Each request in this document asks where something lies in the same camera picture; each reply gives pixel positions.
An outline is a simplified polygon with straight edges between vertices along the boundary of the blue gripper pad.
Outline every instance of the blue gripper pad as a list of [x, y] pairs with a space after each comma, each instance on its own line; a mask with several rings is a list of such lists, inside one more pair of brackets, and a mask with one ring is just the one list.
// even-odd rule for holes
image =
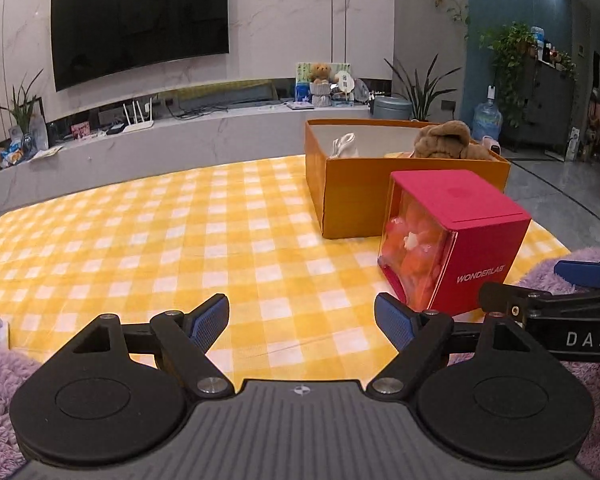
[[228, 324], [229, 300], [223, 296], [196, 318], [189, 338], [206, 354]]
[[554, 265], [554, 273], [571, 285], [600, 288], [600, 263], [560, 260]]
[[411, 319], [378, 294], [374, 303], [376, 325], [399, 352], [413, 340]]

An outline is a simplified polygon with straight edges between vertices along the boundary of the blue wall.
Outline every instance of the blue wall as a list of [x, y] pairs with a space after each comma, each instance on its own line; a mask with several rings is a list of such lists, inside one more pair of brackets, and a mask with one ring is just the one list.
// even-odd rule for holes
[[486, 100], [487, 86], [493, 84], [491, 51], [480, 49], [481, 32], [511, 22], [537, 25], [556, 48], [571, 52], [571, 0], [469, 0], [469, 8], [461, 119], [471, 124], [475, 106]]

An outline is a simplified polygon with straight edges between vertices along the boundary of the television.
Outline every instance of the television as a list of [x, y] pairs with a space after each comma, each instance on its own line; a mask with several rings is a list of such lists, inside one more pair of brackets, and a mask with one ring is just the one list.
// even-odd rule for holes
[[227, 0], [51, 0], [56, 91], [153, 63], [229, 52]]

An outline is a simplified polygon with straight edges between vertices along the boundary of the power outlet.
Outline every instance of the power outlet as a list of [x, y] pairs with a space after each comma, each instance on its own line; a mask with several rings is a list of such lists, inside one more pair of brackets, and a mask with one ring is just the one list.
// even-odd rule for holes
[[444, 99], [442, 99], [442, 101], [440, 102], [440, 109], [448, 110], [450, 112], [455, 112], [456, 111], [456, 102], [455, 101], [445, 101]]

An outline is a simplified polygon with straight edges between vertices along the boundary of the potted plant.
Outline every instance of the potted plant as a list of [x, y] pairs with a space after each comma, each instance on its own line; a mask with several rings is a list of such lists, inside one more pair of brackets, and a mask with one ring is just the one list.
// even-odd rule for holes
[[498, 108], [513, 128], [522, 121], [525, 101], [518, 92], [525, 59], [535, 57], [536, 37], [524, 23], [513, 22], [480, 35], [480, 46], [493, 50], [491, 65], [498, 89]]
[[33, 136], [29, 132], [29, 124], [31, 122], [31, 116], [33, 115], [33, 107], [38, 100], [37, 95], [29, 96], [31, 86], [35, 83], [36, 79], [42, 74], [42, 70], [38, 72], [27, 86], [24, 88], [24, 78], [20, 83], [20, 88], [16, 94], [16, 87], [13, 86], [13, 97], [11, 99], [11, 108], [5, 108], [0, 106], [0, 110], [9, 112], [16, 121], [21, 133], [22, 133], [22, 152], [26, 157], [29, 156], [30, 152], [35, 149], [35, 143]]
[[555, 68], [570, 78], [576, 79], [576, 64], [571, 59], [571, 56], [567, 52], [561, 50], [557, 51]]
[[394, 71], [395, 76], [398, 78], [398, 81], [400, 81], [402, 86], [402, 92], [394, 91], [392, 93], [399, 95], [403, 99], [411, 101], [413, 104], [413, 119], [415, 121], [427, 121], [427, 117], [429, 117], [429, 108], [432, 102], [441, 95], [449, 94], [457, 90], [456, 88], [436, 90], [436, 86], [440, 81], [442, 81], [446, 76], [451, 75], [462, 68], [459, 66], [458, 68], [450, 70], [441, 76], [430, 79], [431, 72], [437, 60], [438, 54], [436, 54], [436, 57], [433, 58], [433, 61], [429, 66], [429, 70], [427, 70], [427, 76], [424, 80], [424, 85], [422, 86], [420, 85], [418, 70], [415, 71], [414, 79], [412, 80], [400, 60], [396, 59], [397, 67], [393, 66], [386, 59], [384, 60], [384, 62], [391, 67], [391, 70]]

